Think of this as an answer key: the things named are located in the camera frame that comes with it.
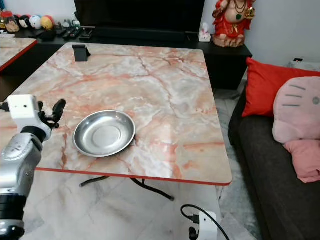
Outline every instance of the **pink marble pattern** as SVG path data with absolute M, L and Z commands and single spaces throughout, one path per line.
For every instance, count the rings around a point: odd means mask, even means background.
M 32 38 L 1 38 L 0 37 L 0 69 L 15 56 L 25 51 L 37 40 Z
M 75 62 L 72 44 L 65 44 L 14 92 L 35 95 L 48 113 L 59 99 L 67 102 L 60 128 L 44 143 L 38 169 L 230 184 L 202 51 L 88 43 L 88 62 Z M 135 139 L 114 156 L 82 155 L 73 132 L 83 118 L 102 110 L 129 114 Z M 0 123 L 2 149 L 17 130 L 9 113 L 0 113 Z

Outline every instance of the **pink cushion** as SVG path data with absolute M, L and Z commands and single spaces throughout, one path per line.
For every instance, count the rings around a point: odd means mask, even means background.
M 273 137 L 279 143 L 320 140 L 320 77 L 287 81 L 276 95 L 273 110 Z
M 292 154 L 298 179 L 305 184 L 320 181 L 319 140 L 295 140 L 287 142 L 284 147 Z

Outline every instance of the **marble floor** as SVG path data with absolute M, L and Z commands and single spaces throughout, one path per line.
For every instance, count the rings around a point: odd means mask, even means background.
M 230 239 L 262 240 L 240 165 L 228 139 L 228 123 L 237 104 L 237 93 L 217 91 L 215 100 L 232 168 L 230 186 L 145 182 L 174 195 L 175 201 L 171 202 L 128 178 L 110 177 L 80 188 L 81 182 L 95 176 L 36 171 L 25 208 L 26 234 L 22 239 L 188 240 L 189 227 L 198 227 L 181 215 L 180 207 L 194 204 L 215 212 Z

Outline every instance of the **stainless steel plate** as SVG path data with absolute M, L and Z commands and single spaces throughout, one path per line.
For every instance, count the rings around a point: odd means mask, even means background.
M 134 121 L 124 112 L 98 111 L 79 123 L 73 134 L 73 142 L 84 155 L 107 157 L 125 149 L 135 133 Z

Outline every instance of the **red cushion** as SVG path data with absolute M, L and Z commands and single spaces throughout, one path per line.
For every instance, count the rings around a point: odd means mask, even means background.
M 263 64 L 249 57 L 246 59 L 246 64 L 248 84 L 242 117 L 250 115 L 273 117 L 277 92 L 288 80 L 299 77 L 320 77 L 318 71 Z

